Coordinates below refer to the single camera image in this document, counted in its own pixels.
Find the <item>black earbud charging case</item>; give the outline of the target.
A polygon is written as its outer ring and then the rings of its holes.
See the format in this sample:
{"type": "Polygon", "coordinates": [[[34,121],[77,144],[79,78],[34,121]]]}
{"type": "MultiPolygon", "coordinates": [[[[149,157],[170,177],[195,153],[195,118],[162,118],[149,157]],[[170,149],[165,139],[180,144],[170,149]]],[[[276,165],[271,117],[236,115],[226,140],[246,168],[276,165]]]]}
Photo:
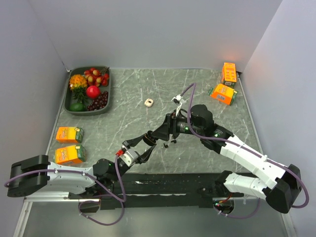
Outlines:
{"type": "Polygon", "coordinates": [[[154,146],[154,145],[156,145],[156,140],[155,140],[155,138],[153,138],[153,137],[151,136],[151,132],[150,132],[150,131],[144,134],[144,136],[143,136],[143,141],[144,141],[148,146],[151,146],[151,147],[154,146]]]}

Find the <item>beige earbud charging case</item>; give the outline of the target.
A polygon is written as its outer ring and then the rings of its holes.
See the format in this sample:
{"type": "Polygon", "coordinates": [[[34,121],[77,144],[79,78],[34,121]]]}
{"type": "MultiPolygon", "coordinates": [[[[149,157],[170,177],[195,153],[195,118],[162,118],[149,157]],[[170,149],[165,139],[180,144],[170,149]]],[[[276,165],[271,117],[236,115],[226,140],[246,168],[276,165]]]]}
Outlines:
{"type": "Polygon", "coordinates": [[[148,108],[150,108],[153,104],[154,104],[154,101],[151,98],[146,99],[144,102],[144,105],[148,108]]]}

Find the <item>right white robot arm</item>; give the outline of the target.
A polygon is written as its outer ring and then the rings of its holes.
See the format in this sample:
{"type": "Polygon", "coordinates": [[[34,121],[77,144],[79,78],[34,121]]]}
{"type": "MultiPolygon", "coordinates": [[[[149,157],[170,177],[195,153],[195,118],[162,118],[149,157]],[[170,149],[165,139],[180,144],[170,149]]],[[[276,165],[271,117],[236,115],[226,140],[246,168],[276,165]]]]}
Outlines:
{"type": "Polygon", "coordinates": [[[291,164],[285,166],[274,162],[244,144],[236,135],[213,120],[213,114],[205,105],[194,105],[190,118],[177,112],[166,114],[163,124],[149,136],[154,140],[168,141],[170,135],[198,135],[201,143],[222,156],[240,164],[254,177],[223,171],[215,185],[216,193],[222,197],[230,193],[243,193],[264,199],[270,207],[280,213],[288,213],[302,190],[297,180],[300,169],[291,164]]]}

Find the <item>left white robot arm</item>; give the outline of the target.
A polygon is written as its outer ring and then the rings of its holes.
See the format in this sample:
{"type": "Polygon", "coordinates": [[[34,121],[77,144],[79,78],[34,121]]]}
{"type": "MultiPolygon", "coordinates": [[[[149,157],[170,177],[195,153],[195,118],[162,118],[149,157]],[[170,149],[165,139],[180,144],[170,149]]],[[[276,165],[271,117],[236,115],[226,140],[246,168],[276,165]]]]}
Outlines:
{"type": "Polygon", "coordinates": [[[50,162],[39,155],[11,166],[10,179],[5,182],[7,196],[26,197],[36,192],[68,192],[93,198],[98,192],[112,195],[110,186],[122,184],[122,176],[135,164],[146,163],[156,146],[156,139],[145,133],[125,140],[114,161],[100,159],[91,167],[79,168],[50,162]]]}

